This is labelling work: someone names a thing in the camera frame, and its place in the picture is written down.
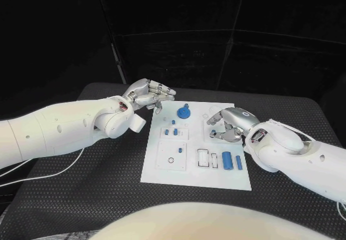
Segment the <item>blue cylinder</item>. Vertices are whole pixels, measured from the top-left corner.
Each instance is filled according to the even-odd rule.
[[[232,156],[231,156],[229,151],[225,151],[222,153],[222,162],[224,162],[224,169],[225,170],[232,170],[234,169],[234,163],[232,163]]]
[[[182,119],[189,118],[192,112],[190,112],[189,104],[188,104],[188,103],[183,105],[182,108],[177,109],[177,113],[176,113],[176,114],[177,114],[177,116],[179,116]]]
[[[237,159],[238,170],[242,170],[244,166],[242,166],[241,156],[235,156],[235,159]]]

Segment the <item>silver robot hand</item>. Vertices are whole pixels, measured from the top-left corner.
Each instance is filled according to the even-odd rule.
[[[222,139],[231,143],[242,140],[242,135],[248,136],[252,127],[260,124],[255,115],[239,107],[229,107],[221,110],[208,120],[208,125],[215,125],[224,119],[225,132],[211,132],[211,138]]]
[[[175,100],[176,91],[159,82],[143,78],[131,84],[123,97],[130,101],[133,110],[139,110],[143,106],[147,109],[156,107],[154,113],[163,110],[162,101]]]

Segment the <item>white board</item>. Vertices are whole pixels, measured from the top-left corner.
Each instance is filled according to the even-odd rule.
[[[189,104],[190,117],[180,119],[177,110],[185,104]],[[216,112],[235,105],[164,101],[162,106],[160,114],[153,113],[140,182],[251,191],[242,142],[231,143],[209,137],[212,130],[225,132],[222,120],[215,126],[206,124]],[[222,152],[231,152],[232,170],[224,169]],[[238,169],[237,156],[242,170]]]

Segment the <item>black mat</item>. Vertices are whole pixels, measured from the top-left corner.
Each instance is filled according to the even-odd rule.
[[[79,100],[121,95],[126,85],[94,83]],[[339,145],[327,119],[307,98],[176,89],[177,101],[235,103],[261,121],[270,118],[291,125],[319,141]],[[336,203],[290,181],[284,174],[264,171],[245,154],[252,191],[140,183],[153,111],[137,114],[147,120],[140,133],[131,130],[84,150],[74,167],[52,178],[23,184],[0,226],[0,239],[33,239],[59,233],[103,228],[130,213],[176,202],[208,202],[254,209],[346,239],[346,222]],[[39,159],[30,177],[59,172],[79,151]]]

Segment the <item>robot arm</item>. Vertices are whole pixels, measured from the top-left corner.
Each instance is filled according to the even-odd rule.
[[[140,132],[146,120],[134,113],[147,106],[162,111],[162,101],[176,92],[156,81],[139,80],[123,96],[51,105],[0,121],[0,169],[33,158],[58,156],[117,138],[130,128]]]
[[[244,135],[244,151],[264,170],[281,171],[297,184],[345,204],[346,150],[313,138],[303,141],[297,129],[274,120],[260,123],[257,117],[238,107],[224,109],[206,124],[214,125],[222,118],[225,132],[212,132],[211,137],[237,142]]]

